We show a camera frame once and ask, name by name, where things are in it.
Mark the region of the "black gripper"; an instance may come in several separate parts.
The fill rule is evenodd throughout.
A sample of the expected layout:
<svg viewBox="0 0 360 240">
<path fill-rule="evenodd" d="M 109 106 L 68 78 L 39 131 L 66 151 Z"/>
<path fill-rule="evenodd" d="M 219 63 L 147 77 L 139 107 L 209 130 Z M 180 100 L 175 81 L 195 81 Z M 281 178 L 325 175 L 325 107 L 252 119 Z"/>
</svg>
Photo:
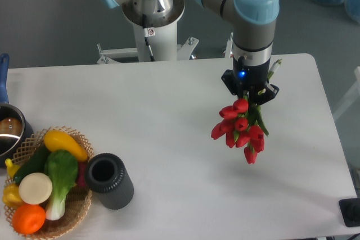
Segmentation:
<svg viewBox="0 0 360 240">
<path fill-rule="evenodd" d="M 273 100 L 279 87 L 269 84 L 270 60 L 258 66 L 246 66 L 244 60 L 233 60 L 233 69 L 226 70 L 221 80 L 230 93 L 238 98 L 247 95 L 248 101 L 262 105 Z"/>
</svg>

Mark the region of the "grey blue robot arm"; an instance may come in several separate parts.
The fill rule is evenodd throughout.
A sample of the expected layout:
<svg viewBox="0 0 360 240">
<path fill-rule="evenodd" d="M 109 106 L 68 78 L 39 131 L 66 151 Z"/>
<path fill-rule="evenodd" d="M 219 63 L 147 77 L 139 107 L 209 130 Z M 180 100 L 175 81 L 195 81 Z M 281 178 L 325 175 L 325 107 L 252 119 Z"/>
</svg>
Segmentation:
<svg viewBox="0 0 360 240">
<path fill-rule="evenodd" d="M 102 0 L 133 25 L 141 62 L 178 58 L 177 22 L 184 0 Z M 233 68 L 222 75 L 231 94 L 262 105 L 278 93 L 268 79 L 279 0 L 195 0 L 233 27 Z"/>
</svg>

